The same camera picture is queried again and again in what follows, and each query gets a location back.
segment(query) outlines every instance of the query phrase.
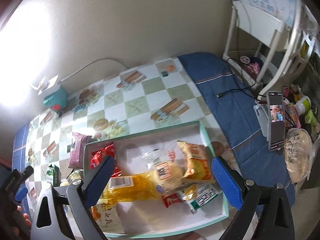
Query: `purple snack package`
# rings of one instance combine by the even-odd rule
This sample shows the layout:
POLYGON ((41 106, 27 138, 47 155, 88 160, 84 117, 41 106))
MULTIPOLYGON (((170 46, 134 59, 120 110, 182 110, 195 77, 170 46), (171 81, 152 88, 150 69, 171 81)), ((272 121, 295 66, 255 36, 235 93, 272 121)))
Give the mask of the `purple snack package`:
POLYGON ((84 146, 90 140, 91 136, 81 133, 72 133, 72 144, 70 151, 69 166, 70 169, 83 169, 84 146))

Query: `barcode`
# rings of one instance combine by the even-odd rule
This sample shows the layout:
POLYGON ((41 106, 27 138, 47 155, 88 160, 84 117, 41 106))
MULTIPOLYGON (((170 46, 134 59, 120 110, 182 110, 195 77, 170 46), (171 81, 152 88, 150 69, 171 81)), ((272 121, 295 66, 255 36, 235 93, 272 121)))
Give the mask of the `barcode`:
POLYGON ((108 184, 109 184, 109 189, 120 188, 120 187, 132 187, 133 181, 131 176, 117 177, 117 178, 110 178, 108 184))

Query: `black cable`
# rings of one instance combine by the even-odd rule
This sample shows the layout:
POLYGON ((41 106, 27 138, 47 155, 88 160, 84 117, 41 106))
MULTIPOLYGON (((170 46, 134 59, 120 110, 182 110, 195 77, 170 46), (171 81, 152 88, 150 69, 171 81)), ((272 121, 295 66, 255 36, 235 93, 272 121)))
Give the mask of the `black cable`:
MULTIPOLYGON (((237 11, 237 9, 236 9, 236 20, 237 20, 238 22, 240 21, 239 16, 238 16, 238 11, 237 11)), ((238 57, 239 57, 239 59, 240 59, 240 53, 239 53, 239 49, 238 49, 238 48, 239 48, 238 42, 239 42, 239 28, 237 27, 237 33, 236 33, 236 52, 238 53, 238 57)), ((238 61, 238 62, 241 62, 241 61, 236 60, 236 59, 231 58, 231 57, 229 57, 229 58, 227 58, 227 59, 225 60, 225 62, 226 62, 227 65, 228 65, 228 68, 229 68, 230 72, 232 72, 232 71, 231 71, 231 68, 230 68, 230 65, 229 65, 229 62, 228 62, 229 59, 232 59, 232 60, 238 61)), ((254 76, 255 76, 255 80, 254 80, 255 83, 254 83, 253 85, 251 85, 251 86, 244 87, 244 88, 240 88, 240 86, 239 86, 239 84, 237 83, 234 75, 232 75, 233 80, 234 80, 234 82, 235 82, 235 84, 236 84, 236 86, 237 86, 238 89, 230 89, 230 90, 227 90, 227 91, 225 91, 225 92, 219 93, 218 95, 216 95, 216 97, 217 97, 217 98, 220 98, 220 97, 222 97, 222 96, 224 96, 224 95, 226 95, 226 94, 228 94, 228 93, 240 91, 240 92, 244 93, 246 96, 248 96, 248 97, 250 97, 250 98, 253 98, 253 99, 255 99, 256 101, 260 102, 261 104, 265 104, 265 102, 263 102, 263 101, 255 98, 254 96, 248 95, 247 93, 244 92, 244 90, 247 90, 247 89, 253 87, 253 86, 257 83, 257 76, 256 76, 256 73, 254 72, 253 67, 250 66, 249 64, 246 64, 246 63, 244 63, 244 64, 247 65, 247 66, 249 66, 249 67, 252 69, 253 74, 254 74, 254 76)), ((242 67, 241 67, 241 79, 242 79, 242 81, 244 80, 244 78, 243 78, 243 68, 242 68, 242 67)))
POLYGON ((292 122, 291 122, 289 119, 287 119, 287 118, 286 118, 286 120, 293 126, 293 128, 296 128, 295 122, 294 122, 293 118, 291 117, 291 115, 288 114, 287 110, 284 110, 284 111, 285 111, 285 113, 287 114, 287 116, 290 117, 290 119, 291 119, 292 122))
MULTIPOLYGON (((226 60, 226 63, 227 63, 227 65, 228 65, 228 68, 229 68, 230 72, 232 72, 232 71, 231 71, 231 68, 230 68, 230 65, 229 65, 229 63, 228 63, 228 60, 229 60, 229 59, 233 59, 233 58, 227 58, 227 60, 226 60)), ((233 92, 233 91, 240 91, 240 92, 244 93, 246 96, 248 96, 248 97, 250 97, 250 98, 253 98, 254 100, 257 100, 257 101, 260 102, 261 104, 265 104, 265 102, 263 102, 263 101, 261 101, 261 100, 258 100, 258 99, 255 98, 254 96, 248 95, 247 93, 244 92, 244 90, 247 90, 248 88, 253 87, 253 86, 256 84, 256 82, 255 82, 253 85, 249 86, 249 87, 240 88, 240 86, 239 86, 238 82, 236 81, 236 78, 234 77, 234 75, 232 75, 232 78, 233 78, 233 80, 234 80, 234 82, 235 82, 235 84, 236 84, 236 86, 237 86, 238 89, 230 89, 230 90, 228 90, 228 91, 219 93, 218 95, 216 95, 217 98, 220 98, 220 97, 222 97, 223 95, 226 95, 226 94, 231 93, 231 92, 233 92)))

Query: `red snack bag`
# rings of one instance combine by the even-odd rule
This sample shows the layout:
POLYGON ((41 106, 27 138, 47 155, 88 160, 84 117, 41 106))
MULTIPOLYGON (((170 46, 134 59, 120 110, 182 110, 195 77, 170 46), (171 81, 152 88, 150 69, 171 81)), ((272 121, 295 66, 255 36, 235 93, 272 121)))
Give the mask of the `red snack bag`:
POLYGON ((169 157, 170 161, 171 161, 172 163, 174 163, 174 160, 175 160, 175 158, 176 158, 176 153, 175 153, 175 151, 174 151, 173 149, 171 149, 170 151, 168 151, 168 157, 169 157))
POLYGON ((99 165, 101 160, 105 156, 109 155, 115 159, 115 169, 114 169, 114 173, 112 174, 111 177, 118 177, 121 175, 122 171, 120 170, 120 168, 116 164, 114 143, 111 143, 111 144, 107 145, 106 147, 104 147, 98 151, 93 152, 92 155, 93 156, 91 157, 91 160, 90 160, 90 169, 95 169, 99 165))
POLYGON ((174 204, 174 203, 179 203, 181 202, 182 203, 182 200, 178 197, 177 194, 171 194, 171 195, 167 195, 167 196, 163 196, 162 197, 162 200, 165 204, 165 206, 168 208, 171 204, 174 204))

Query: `white cable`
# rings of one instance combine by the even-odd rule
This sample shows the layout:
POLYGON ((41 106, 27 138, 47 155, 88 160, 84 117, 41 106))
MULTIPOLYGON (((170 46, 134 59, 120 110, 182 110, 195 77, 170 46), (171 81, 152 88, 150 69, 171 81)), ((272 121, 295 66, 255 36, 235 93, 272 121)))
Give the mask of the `white cable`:
POLYGON ((114 62, 117 62, 119 64, 121 64, 122 66, 124 66, 126 69, 129 69, 129 67, 124 64, 123 62, 121 62, 120 60, 116 59, 116 58, 112 58, 112 57, 104 57, 104 58, 99 58, 97 60, 94 60, 93 62, 90 62, 88 65, 85 65, 84 67, 80 68, 79 70, 77 70, 76 72, 74 72, 73 74, 63 78, 60 80, 60 83, 63 82, 63 81, 66 81, 67 79, 73 77, 74 75, 78 74, 81 70, 85 69, 86 67, 90 66, 91 64, 93 63, 96 63, 98 61, 101 61, 101 60, 111 60, 111 61, 114 61, 114 62))

